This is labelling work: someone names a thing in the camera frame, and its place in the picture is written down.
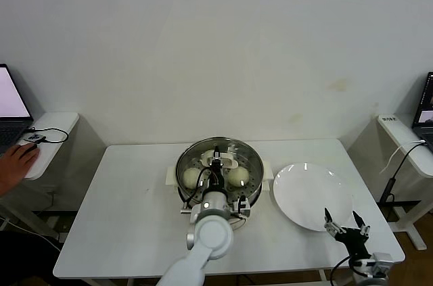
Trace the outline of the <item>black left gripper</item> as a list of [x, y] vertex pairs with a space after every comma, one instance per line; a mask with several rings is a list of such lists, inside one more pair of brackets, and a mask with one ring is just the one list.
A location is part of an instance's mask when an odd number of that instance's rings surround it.
[[219, 160], [219, 147], [216, 146], [213, 152], [213, 161], [210, 165], [210, 175], [208, 177], [209, 186], [207, 192], [217, 191], [221, 193], [226, 193], [225, 180], [222, 175], [223, 164]]

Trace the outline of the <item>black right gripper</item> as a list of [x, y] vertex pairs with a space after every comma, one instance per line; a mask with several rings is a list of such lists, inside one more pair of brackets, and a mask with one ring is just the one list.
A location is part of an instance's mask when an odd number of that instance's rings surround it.
[[351, 259], [369, 259], [370, 253], [365, 247], [365, 243], [368, 240], [369, 225], [366, 225], [364, 220], [355, 211], [352, 215], [359, 229], [341, 227], [335, 223], [332, 219], [331, 214], [327, 208], [325, 212], [325, 230], [333, 237], [336, 241], [343, 243], [348, 251], [348, 255]]

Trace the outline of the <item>person's bare hand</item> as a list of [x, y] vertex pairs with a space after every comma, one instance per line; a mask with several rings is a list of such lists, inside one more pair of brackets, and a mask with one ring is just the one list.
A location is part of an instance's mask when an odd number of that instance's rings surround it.
[[1, 196], [16, 187], [28, 174], [39, 156], [36, 144], [14, 145], [1, 156]]

